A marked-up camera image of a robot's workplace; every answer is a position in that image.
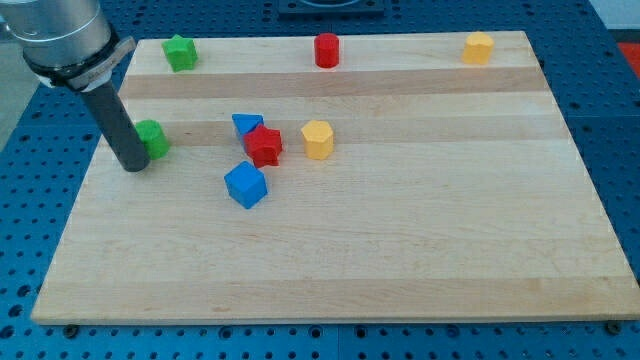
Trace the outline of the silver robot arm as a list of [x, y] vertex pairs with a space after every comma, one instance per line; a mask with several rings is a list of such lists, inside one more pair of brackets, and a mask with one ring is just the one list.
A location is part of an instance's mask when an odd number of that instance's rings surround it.
[[92, 91], [136, 48], [132, 37], [117, 34], [98, 0], [1, 0], [1, 17], [48, 87]]

